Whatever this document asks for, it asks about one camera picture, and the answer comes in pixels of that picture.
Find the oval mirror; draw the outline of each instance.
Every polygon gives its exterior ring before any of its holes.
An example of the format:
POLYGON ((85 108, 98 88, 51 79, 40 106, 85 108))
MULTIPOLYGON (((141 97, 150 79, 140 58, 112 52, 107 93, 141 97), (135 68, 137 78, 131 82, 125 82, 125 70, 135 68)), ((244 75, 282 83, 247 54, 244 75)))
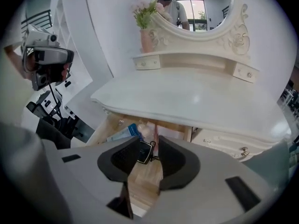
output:
POLYGON ((229 15, 231 0, 158 0, 178 28, 205 32, 217 28, 229 15))

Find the white vanity table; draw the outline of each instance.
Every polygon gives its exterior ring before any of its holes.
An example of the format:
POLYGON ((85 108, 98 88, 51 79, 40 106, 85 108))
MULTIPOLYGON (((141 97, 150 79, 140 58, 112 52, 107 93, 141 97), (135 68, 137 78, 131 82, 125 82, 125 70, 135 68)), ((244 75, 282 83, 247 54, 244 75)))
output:
POLYGON ((155 51, 133 57, 137 71, 113 78, 91 99, 118 114, 184 126, 186 140, 240 161, 276 145, 289 125, 276 101, 254 84, 259 70, 248 55, 247 5, 233 0, 230 7, 217 29, 200 33, 154 15, 155 51))

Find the drawer handle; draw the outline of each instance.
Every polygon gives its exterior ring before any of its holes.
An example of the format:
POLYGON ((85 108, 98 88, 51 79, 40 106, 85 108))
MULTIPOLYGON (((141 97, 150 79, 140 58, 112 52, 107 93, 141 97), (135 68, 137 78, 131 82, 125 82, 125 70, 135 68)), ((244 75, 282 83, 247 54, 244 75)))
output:
POLYGON ((246 156, 248 156, 249 155, 249 152, 247 151, 247 147, 243 147, 242 148, 242 150, 243 150, 243 153, 241 153, 241 155, 243 156, 243 157, 246 157, 246 156))

